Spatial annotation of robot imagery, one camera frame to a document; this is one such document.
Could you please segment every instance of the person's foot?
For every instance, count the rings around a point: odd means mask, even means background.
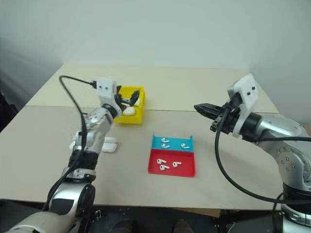
[[[109,233],[136,233],[137,224],[132,220],[122,220],[117,222]]]
[[[186,221],[179,220],[174,226],[173,233],[193,233],[193,231]]]

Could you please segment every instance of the black cable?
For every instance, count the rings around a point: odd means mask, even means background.
[[[279,200],[282,196],[283,193],[280,193],[276,199]],[[272,233],[276,233],[276,205],[277,203],[275,202],[272,209]]]
[[[267,201],[267,202],[274,202],[274,203],[281,203],[281,204],[289,204],[289,205],[311,204],[311,200],[277,200],[277,199],[273,199],[273,198],[264,197],[264,196],[261,196],[261,195],[258,195],[258,194],[255,194],[253,192],[248,191],[247,189],[238,185],[233,179],[231,179],[231,177],[226,173],[226,171],[222,165],[222,162],[220,160],[220,157],[219,157],[219,137],[220,137],[220,133],[222,131],[222,128],[225,124],[225,121],[226,121],[229,113],[230,113],[230,109],[226,108],[224,115],[223,115],[221,121],[219,122],[219,126],[218,126],[218,129],[216,132],[216,137],[215,137],[215,157],[216,157],[218,167],[219,167],[220,171],[222,172],[222,174],[224,175],[224,177],[233,186],[235,186],[238,190],[242,191],[243,193],[245,193],[247,195],[250,195],[251,197],[257,198],[259,200],[263,200],[263,201]]]
[[[85,119],[84,119],[84,116],[83,116],[83,112],[81,111],[81,108],[80,108],[79,104],[77,103],[77,101],[74,99],[74,97],[72,96],[72,94],[70,93],[70,91],[68,90],[66,85],[64,84],[63,78],[72,79],[72,80],[76,80],[76,81],[79,81],[79,82],[82,82],[82,83],[93,85],[93,83],[89,83],[89,82],[86,82],[84,80],[80,80],[80,79],[77,79],[77,78],[74,78],[74,77],[65,76],[65,75],[59,76],[59,81],[60,81],[61,85],[63,86],[63,88],[65,89],[65,91],[67,92],[69,97],[71,98],[72,102],[76,106],[76,108],[77,108],[77,110],[79,112],[80,118],[81,118],[81,136],[82,136],[82,138],[81,138],[81,150],[79,151],[79,155],[77,156],[76,160],[72,163],[72,165],[68,168],[68,170],[58,179],[58,181],[55,182],[55,184],[50,189],[47,201],[45,202],[45,204],[43,205],[43,208],[42,208],[42,210],[44,210],[44,211],[48,209],[49,203],[50,203],[53,195],[55,194],[56,190],[60,186],[60,184],[62,182],[64,182],[64,180],[66,179],[66,177],[68,176],[69,173],[71,173],[72,171],[75,170],[76,166],[79,163],[79,159],[81,158],[81,156],[84,153],[84,149],[85,149],[85,146],[86,146],[87,129],[86,129],[86,122],[85,122]]]
[[[258,142],[269,142],[269,141],[305,141],[311,142],[311,137],[275,137],[275,138],[260,138]]]

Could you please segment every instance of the yellow box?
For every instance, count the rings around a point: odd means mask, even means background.
[[[145,87],[143,86],[122,86],[119,94],[122,98],[131,98],[134,91],[139,90],[139,106],[133,106],[135,108],[135,114],[133,116],[121,116],[114,120],[115,123],[124,124],[141,124],[144,116],[144,103],[145,103]]]

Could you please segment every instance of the table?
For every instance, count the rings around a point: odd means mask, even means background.
[[[245,210],[272,208],[270,203],[241,193],[222,176],[214,156],[215,133],[209,130],[211,120],[190,111],[192,108],[188,105],[169,98],[169,94],[182,93],[179,101],[183,103],[223,104],[218,98],[227,99],[226,89],[232,79],[247,72],[217,69],[62,66],[0,134],[0,198],[45,201],[50,186],[68,163],[70,140],[79,130],[80,120],[77,110],[66,100],[56,82],[57,76],[70,74],[92,80],[92,76],[109,75],[110,70],[118,84],[145,86],[147,110],[142,125],[118,124],[108,133],[116,137],[119,144],[115,153],[99,157],[94,204]],[[188,89],[190,81],[181,78],[183,84],[173,86],[173,81],[167,81],[167,85],[172,86],[164,87],[159,93],[162,78],[159,78],[160,82],[150,83],[142,78],[154,73],[178,83],[180,75],[186,73],[193,77],[191,83],[196,83],[197,88]],[[209,81],[214,83],[214,88],[209,87]],[[202,96],[205,82],[208,92]],[[81,85],[73,82],[72,86],[69,85],[83,110],[91,111],[96,94],[92,90],[81,90]],[[169,104],[161,105],[164,98],[157,99],[159,95],[165,96]],[[262,90],[260,97],[257,112],[278,113]],[[148,174],[153,132],[167,137],[193,135],[197,170],[194,178]],[[243,187],[272,198],[281,192],[282,181],[275,161],[255,145],[222,134],[220,156],[228,174]]]

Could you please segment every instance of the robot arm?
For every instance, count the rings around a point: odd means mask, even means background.
[[[58,187],[49,203],[49,210],[35,213],[14,226],[9,233],[66,233],[75,222],[90,214],[95,198],[95,187],[91,184],[96,178],[95,167],[104,144],[106,133],[113,119],[119,117],[126,108],[123,102],[134,105],[139,91],[130,100],[123,100],[118,93],[120,86],[110,79],[100,78],[94,82],[101,107],[85,116],[87,135],[86,146],[78,166],[70,172]],[[77,132],[75,145],[68,167],[76,161],[82,149],[82,135]]]
[[[230,100],[222,107],[198,104],[194,108],[205,117],[213,119],[210,127],[217,131],[224,120],[222,132],[242,136],[269,153],[277,162],[283,180],[284,200],[310,200],[309,204],[282,205],[285,213],[283,231],[289,232],[296,224],[295,232],[311,227],[311,143],[310,136],[297,122],[280,116],[261,116],[253,113],[258,98],[256,82],[251,74],[245,76],[228,90]],[[225,111],[230,109],[227,118]],[[308,141],[287,140],[304,137]]]

